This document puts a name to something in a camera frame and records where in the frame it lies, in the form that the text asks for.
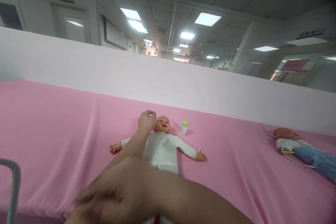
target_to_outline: pink bed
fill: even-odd
[[[174,135],[189,121],[181,138],[209,162],[178,152],[180,173],[254,223],[336,223],[336,186],[278,154],[261,124],[23,80],[0,83],[0,157],[22,170],[19,222],[62,223],[79,191],[113,158],[108,146],[132,136],[146,109],[166,115]],[[298,132],[336,155],[335,137]],[[10,187],[11,173],[0,167],[0,223]]]

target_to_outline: whiteboard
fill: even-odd
[[[105,18],[105,41],[127,50],[127,35]]]

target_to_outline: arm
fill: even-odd
[[[147,143],[149,133],[152,131],[155,125],[156,113],[150,110],[146,110],[140,115],[138,130],[130,138],[128,144],[122,148],[121,152],[106,166],[106,169],[113,167],[128,156],[141,158]],[[94,224],[90,219],[78,213],[78,207],[72,211],[65,224]]]
[[[195,159],[196,161],[208,161],[205,154],[202,151],[197,152],[193,147],[187,145],[181,138],[175,137],[176,147],[179,147],[185,155],[188,157]]]
[[[78,204],[81,213],[96,223],[142,223],[160,214],[175,224],[252,224],[209,188],[135,158],[105,170],[79,195]]]

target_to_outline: white baby onesie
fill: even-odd
[[[122,147],[129,140],[130,138],[121,141]],[[143,158],[159,170],[166,170],[177,174],[177,147],[188,157],[196,159],[197,151],[194,148],[183,142],[181,138],[164,132],[151,132],[149,134]]]

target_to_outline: baby doll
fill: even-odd
[[[148,160],[154,167],[160,170],[167,170],[173,173],[178,173],[177,168],[177,151],[179,147],[182,152],[188,157],[196,161],[208,161],[202,151],[197,152],[194,148],[187,145],[177,136],[170,135],[169,119],[165,116],[156,118],[156,124],[148,136],[143,158]],[[122,140],[119,143],[111,145],[109,151],[115,153],[120,151],[130,138]]]
[[[285,152],[301,158],[318,173],[333,183],[336,183],[336,158],[301,140],[301,136],[287,128],[277,128],[273,135],[279,138],[276,147],[284,155]]]

